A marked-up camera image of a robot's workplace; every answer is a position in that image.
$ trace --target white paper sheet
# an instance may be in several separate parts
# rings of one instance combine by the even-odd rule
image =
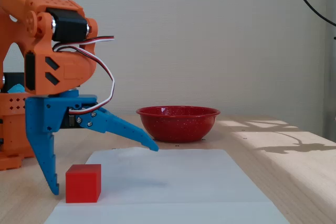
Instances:
[[[288,223],[223,150],[127,148],[95,152],[96,204],[61,201],[46,224]]]

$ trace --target table surface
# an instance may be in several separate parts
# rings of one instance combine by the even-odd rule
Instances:
[[[137,115],[123,119],[142,127]],[[162,149],[224,149],[290,223],[336,223],[336,143],[265,116],[220,116],[197,143],[158,143]],[[0,223],[44,223],[65,196],[65,172],[94,151],[140,146],[110,133],[55,134],[60,195],[54,196],[34,158],[0,172]]]

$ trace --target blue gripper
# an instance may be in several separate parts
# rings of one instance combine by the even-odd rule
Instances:
[[[84,115],[69,115],[69,108],[86,108],[97,103],[95,95],[79,95],[78,90],[64,92],[53,97],[29,97],[26,99],[26,134],[46,181],[53,194],[59,194],[53,132],[59,129],[87,128],[123,136],[158,151],[157,144],[143,129],[126,122],[109,111],[100,108]]]

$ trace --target cable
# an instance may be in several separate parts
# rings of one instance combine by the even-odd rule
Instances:
[[[112,40],[114,40],[114,36],[94,37],[94,38],[91,38],[91,39],[82,40],[80,42],[70,42],[70,43],[59,42],[59,43],[56,43],[53,46],[53,51],[55,51],[57,49],[57,47],[60,47],[60,46],[76,45],[76,44],[78,44],[78,45],[88,45],[88,44],[92,44],[92,43],[95,43],[95,42],[104,42],[104,41],[112,41]]]
[[[90,112],[104,106],[105,104],[107,104],[108,102],[111,101],[111,99],[113,97],[113,94],[114,94],[114,86],[115,86],[114,77],[113,77],[111,71],[109,70],[109,68],[106,66],[106,64],[100,58],[95,56],[94,54],[92,54],[89,51],[86,51],[86,50],[84,50],[80,47],[76,47],[76,46],[74,46],[74,44],[87,45],[87,44],[92,44],[92,43],[96,43],[96,42],[111,41],[111,40],[114,40],[114,36],[96,37],[96,38],[92,38],[92,39],[88,39],[88,40],[83,40],[81,42],[73,42],[73,43],[67,43],[67,44],[58,43],[58,44],[54,45],[53,50],[56,51],[56,52],[62,52],[65,49],[73,49],[73,50],[81,53],[82,55],[88,57],[89,59],[95,61],[106,71],[106,73],[109,75],[109,77],[112,80],[111,93],[106,100],[104,100],[104,101],[102,101],[102,102],[100,102],[100,103],[98,103],[98,104],[96,104],[96,105],[94,105],[90,108],[87,108],[87,109],[82,109],[82,110],[69,109],[69,114],[71,114],[71,115],[87,114],[87,113],[90,113]]]
[[[324,16],[322,16],[317,10],[315,10],[314,7],[311,6],[311,4],[309,4],[309,2],[308,2],[307,0],[303,0],[303,1],[306,3],[306,5],[309,6],[309,8],[310,8],[314,13],[316,13],[316,15],[318,15],[320,18],[322,18],[323,20],[325,20],[325,21],[328,22],[329,24],[331,24],[331,25],[333,25],[333,26],[336,26],[336,23],[334,23],[333,21],[331,21],[331,20],[325,18]]]

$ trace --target red cube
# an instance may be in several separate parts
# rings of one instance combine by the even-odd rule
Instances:
[[[66,203],[97,202],[101,193],[101,165],[72,165],[65,173]]]

